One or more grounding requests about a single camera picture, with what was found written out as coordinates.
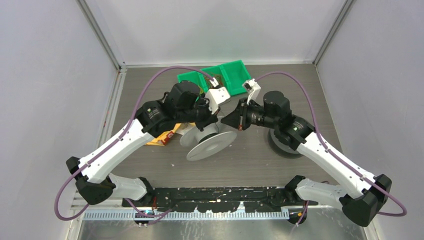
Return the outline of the white plastic cable spool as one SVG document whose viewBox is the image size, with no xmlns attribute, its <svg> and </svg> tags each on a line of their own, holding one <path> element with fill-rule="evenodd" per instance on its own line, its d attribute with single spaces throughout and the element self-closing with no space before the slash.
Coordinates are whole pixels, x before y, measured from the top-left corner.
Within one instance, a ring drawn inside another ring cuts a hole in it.
<svg viewBox="0 0 424 240">
<path fill-rule="evenodd" d="M 199 161 L 222 151 L 236 139 L 237 133 L 234 131 L 224 131 L 224 124 L 220 121 L 208 125 L 200 131 L 193 126 L 184 133 L 179 144 L 182 147 L 192 147 L 187 153 L 188 161 Z"/>
</svg>

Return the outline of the dark grey cable spool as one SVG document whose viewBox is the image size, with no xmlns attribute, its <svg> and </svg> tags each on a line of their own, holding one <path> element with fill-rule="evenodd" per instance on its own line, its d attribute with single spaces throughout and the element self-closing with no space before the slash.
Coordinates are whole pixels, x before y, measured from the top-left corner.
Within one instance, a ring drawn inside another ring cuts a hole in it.
<svg viewBox="0 0 424 240">
<path fill-rule="evenodd" d="M 269 129 L 267 133 L 267 142 L 271 149 L 281 157 L 287 159 L 298 159 L 303 155 L 298 151 L 291 149 L 289 146 L 282 144 L 274 135 L 274 130 Z"/>
</svg>

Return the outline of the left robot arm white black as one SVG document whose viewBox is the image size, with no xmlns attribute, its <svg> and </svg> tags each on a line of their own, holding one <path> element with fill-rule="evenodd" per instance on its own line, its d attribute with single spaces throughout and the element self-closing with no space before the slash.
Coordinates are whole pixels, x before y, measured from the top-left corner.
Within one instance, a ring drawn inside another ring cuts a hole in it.
<svg viewBox="0 0 424 240">
<path fill-rule="evenodd" d="M 89 205 L 115 197 L 135 200 L 141 207 L 148 207 L 154 199 L 148 181 L 143 177 L 120 177 L 112 174 L 112 170 L 135 150 L 172 130 L 176 124 L 194 123 L 202 131 L 216 123 L 219 105 L 229 97 L 224 87 L 201 94 L 196 84 L 182 81 L 161 99 L 145 102 L 100 148 L 86 157 L 71 157 L 66 161 L 79 194 Z"/>
</svg>

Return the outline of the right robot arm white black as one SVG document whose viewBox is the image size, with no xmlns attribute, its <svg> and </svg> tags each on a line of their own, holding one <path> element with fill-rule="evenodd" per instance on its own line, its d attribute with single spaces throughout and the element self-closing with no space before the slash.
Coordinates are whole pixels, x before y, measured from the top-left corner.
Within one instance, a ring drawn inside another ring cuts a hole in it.
<svg viewBox="0 0 424 240">
<path fill-rule="evenodd" d="M 221 122 L 239 131 L 251 125 L 273 131 L 277 141 L 316 163 L 338 186 L 325 186 L 301 175 L 287 185 L 285 198 L 291 205 L 314 201 L 341 210 L 353 223 L 367 227 L 388 200 L 392 180 L 359 167 L 316 133 L 315 127 L 292 113 L 290 101 L 279 91 L 269 91 L 263 105 L 241 98 L 234 111 Z"/>
</svg>

